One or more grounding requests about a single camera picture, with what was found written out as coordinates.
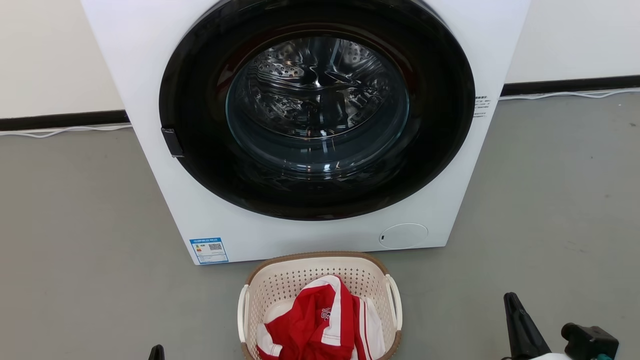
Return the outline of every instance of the white wall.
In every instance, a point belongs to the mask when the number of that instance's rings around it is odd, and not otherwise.
[[[508,83],[625,75],[639,0],[532,0]],[[122,108],[79,0],[0,1],[0,119]]]
[[[640,75],[640,0],[532,0],[507,83]]]
[[[79,0],[0,0],[0,119],[122,108]]]

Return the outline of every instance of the red and white shirt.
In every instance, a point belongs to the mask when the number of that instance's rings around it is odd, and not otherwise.
[[[306,285],[291,310],[258,325],[262,360],[375,360],[385,353],[371,299],[349,293],[339,277]]]

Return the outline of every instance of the red fabric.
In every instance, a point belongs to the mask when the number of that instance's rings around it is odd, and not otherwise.
[[[268,333],[257,350],[262,360],[373,360],[366,321],[367,302],[338,277],[325,276],[302,289],[291,310],[264,324]]]

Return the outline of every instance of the washing machine door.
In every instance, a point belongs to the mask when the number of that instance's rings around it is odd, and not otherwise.
[[[470,66],[403,0],[231,0],[188,31],[160,91],[169,150],[244,209],[328,220],[387,207],[453,159]]]

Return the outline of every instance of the perforated basket wall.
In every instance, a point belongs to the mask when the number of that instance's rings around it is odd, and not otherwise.
[[[380,319],[388,358],[396,339],[396,312],[384,266],[376,259],[361,253],[340,253],[340,256],[300,254],[284,256],[265,262],[250,277],[244,310],[244,333],[250,355],[258,360],[255,333],[264,315],[275,302],[293,299],[311,281],[336,275],[354,295],[370,298]]]

